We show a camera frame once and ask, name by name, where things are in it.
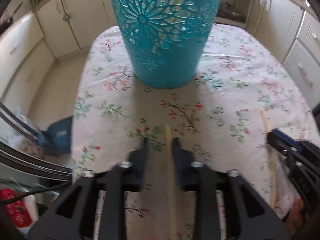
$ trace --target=white tablecloth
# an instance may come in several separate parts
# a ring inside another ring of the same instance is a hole
[[[74,172],[109,170],[148,137],[152,149],[146,186],[126,198],[128,239],[167,239],[164,125],[170,124],[183,148],[212,169],[240,170],[269,202],[262,107],[272,128],[319,143],[312,112],[300,91],[281,64],[246,31],[214,25],[194,79],[178,89],[159,90],[135,78],[114,26],[94,41],[79,86]],[[191,239],[194,195],[179,194],[177,239]],[[276,212],[281,218],[295,194],[278,158]]]

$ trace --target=blue bucket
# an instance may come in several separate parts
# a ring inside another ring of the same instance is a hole
[[[220,0],[111,0],[137,78],[176,88],[195,75]]]

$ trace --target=tile floor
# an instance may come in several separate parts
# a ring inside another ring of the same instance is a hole
[[[32,102],[28,117],[41,130],[73,114],[77,89],[88,52],[54,63],[47,72]],[[71,167],[70,154],[45,160]]]

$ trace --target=bolt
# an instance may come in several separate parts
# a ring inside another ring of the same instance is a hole
[[[192,162],[191,167],[193,168],[202,168],[204,166],[203,162]]]
[[[120,162],[119,167],[120,168],[130,168],[130,167],[132,167],[132,162]]]
[[[82,172],[82,176],[86,177],[86,178],[93,178],[95,176],[95,172],[94,171],[84,171]]]
[[[228,175],[229,175],[229,177],[234,178],[234,177],[239,177],[240,173],[238,170],[230,170],[230,171],[228,171]]]

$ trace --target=wooden skewer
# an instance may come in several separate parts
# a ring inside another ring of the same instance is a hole
[[[165,126],[165,152],[167,159],[167,185],[168,185],[168,210],[169,210],[169,239],[177,239],[177,200],[176,178],[172,156],[172,131],[171,126]]]
[[[261,119],[264,125],[265,133],[271,131],[269,120],[266,117],[266,111],[264,108],[260,109]],[[270,171],[271,171],[271,200],[270,206],[272,209],[276,207],[276,152],[275,150],[268,145],[269,151],[269,160],[270,160]]]

